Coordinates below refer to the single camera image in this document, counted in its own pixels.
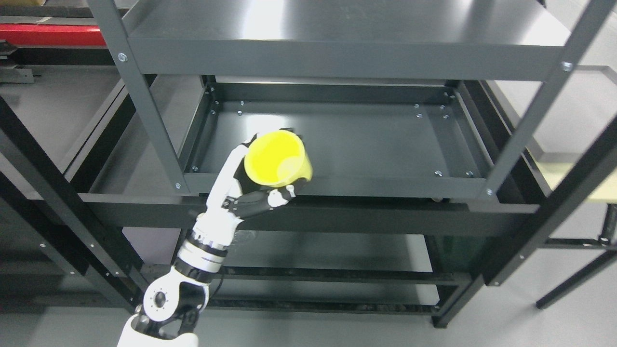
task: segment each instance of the bolt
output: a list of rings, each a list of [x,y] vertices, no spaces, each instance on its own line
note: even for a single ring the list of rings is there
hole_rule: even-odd
[[[570,72],[574,68],[574,64],[570,62],[561,62],[561,69],[565,72]]]

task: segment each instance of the robotic hand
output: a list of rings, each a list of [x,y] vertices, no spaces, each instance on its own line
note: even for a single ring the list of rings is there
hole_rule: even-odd
[[[209,285],[219,271],[236,227],[247,217],[287,204],[308,180],[299,178],[281,188],[251,191],[256,186],[244,170],[249,146],[258,135],[232,150],[210,191],[205,213],[197,217],[169,273],[153,281],[143,303],[126,322],[118,347],[197,346],[193,329],[209,298]],[[168,335],[166,325],[180,321],[177,335]]]

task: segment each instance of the red object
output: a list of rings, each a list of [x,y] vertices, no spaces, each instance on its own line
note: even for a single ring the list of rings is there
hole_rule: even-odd
[[[0,39],[15,46],[105,46],[95,25],[0,24]]]

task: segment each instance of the shelf post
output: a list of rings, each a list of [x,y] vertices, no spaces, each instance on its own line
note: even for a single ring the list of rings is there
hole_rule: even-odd
[[[88,5],[172,186],[179,193],[189,193],[183,168],[180,167],[146,78],[139,70],[128,44],[128,35],[114,0],[88,0]]]

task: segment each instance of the black metal bar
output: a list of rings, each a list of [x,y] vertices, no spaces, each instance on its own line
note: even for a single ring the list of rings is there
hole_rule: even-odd
[[[607,213],[602,225],[602,233],[598,240],[602,243],[610,243],[615,238],[617,232],[617,204],[607,204]]]
[[[133,310],[131,298],[136,288],[110,276],[108,270],[67,227],[53,225],[49,219],[0,173],[0,211],[7,220],[3,228],[17,228],[62,270],[64,274],[84,276],[115,307]]]
[[[192,228],[206,196],[80,194],[106,225]],[[41,208],[49,210],[46,201]],[[500,236],[514,232],[534,205],[436,204],[414,199],[299,196],[288,206],[243,222],[241,230]]]
[[[103,226],[73,187],[47,157],[41,146],[0,97],[0,150],[49,207],[74,234],[89,245],[94,255],[114,274],[130,276],[132,268],[143,262],[119,230]],[[132,278],[140,287],[147,286],[139,275]]]
[[[19,65],[114,65],[106,48],[21,47],[10,58]]]
[[[570,170],[555,191],[512,237],[485,257],[487,283],[501,284],[617,166],[617,117]]]
[[[602,243],[593,238],[549,238],[540,246],[548,249],[602,249],[604,251],[617,250],[617,246]]]
[[[253,299],[213,299],[207,309],[236,309],[242,311],[320,312],[360,314],[411,314],[432,316],[432,305],[376,304],[376,303],[317,303],[308,301],[267,301]]]
[[[473,296],[484,286],[482,275],[478,275],[462,292],[452,307],[441,316],[433,317],[433,326],[436,328],[447,328],[448,323],[456,316],[465,305],[473,298]]]
[[[145,265],[142,273],[148,277],[169,272],[169,265]],[[342,283],[399,283],[417,285],[459,286],[470,283],[468,274],[461,272],[435,273],[416,271],[369,271],[337,269],[295,269],[279,267],[225,266],[216,278],[226,280],[264,280],[297,282]]]
[[[607,251],[602,253],[598,258],[595,258],[588,265],[585,265],[581,270],[576,272],[572,277],[565,280],[555,289],[546,294],[542,299],[536,302],[536,307],[545,309],[557,302],[562,297],[566,296],[571,291],[578,288],[580,285],[590,280],[593,276],[599,274],[603,269],[617,261],[617,251]]]

